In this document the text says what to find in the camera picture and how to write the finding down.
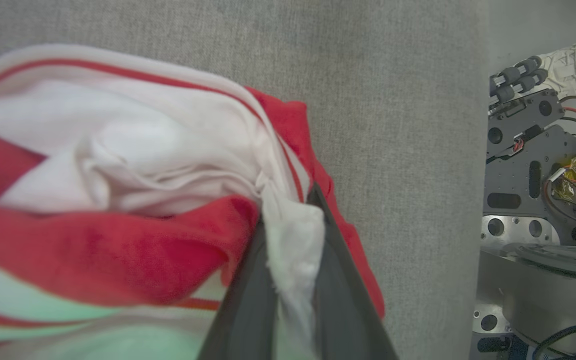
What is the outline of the red and white garment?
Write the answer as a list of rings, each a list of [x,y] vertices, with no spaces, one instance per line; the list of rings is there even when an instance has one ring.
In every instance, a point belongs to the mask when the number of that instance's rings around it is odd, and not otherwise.
[[[0,360],[197,360],[259,221],[274,360],[320,360],[315,183],[382,321],[304,103],[101,48],[0,56]]]

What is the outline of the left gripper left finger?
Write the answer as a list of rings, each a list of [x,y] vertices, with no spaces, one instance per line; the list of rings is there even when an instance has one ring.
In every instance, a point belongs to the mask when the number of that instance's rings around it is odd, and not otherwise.
[[[256,224],[197,360],[275,360],[274,289],[266,227]]]

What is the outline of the grey fabric sofa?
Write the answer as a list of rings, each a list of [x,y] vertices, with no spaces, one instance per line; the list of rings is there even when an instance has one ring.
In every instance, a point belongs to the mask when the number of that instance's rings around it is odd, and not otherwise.
[[[468,360],[489,0],[0,0],[0,54],[74,43],[307,104],[401,360]]]

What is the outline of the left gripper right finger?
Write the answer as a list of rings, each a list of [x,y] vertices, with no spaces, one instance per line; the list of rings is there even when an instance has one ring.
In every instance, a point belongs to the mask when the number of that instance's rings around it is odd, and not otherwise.
[[[311,188],[307,203],[324,215],[324,243],[314,292],[318,357],[400,360],[318,183]]]

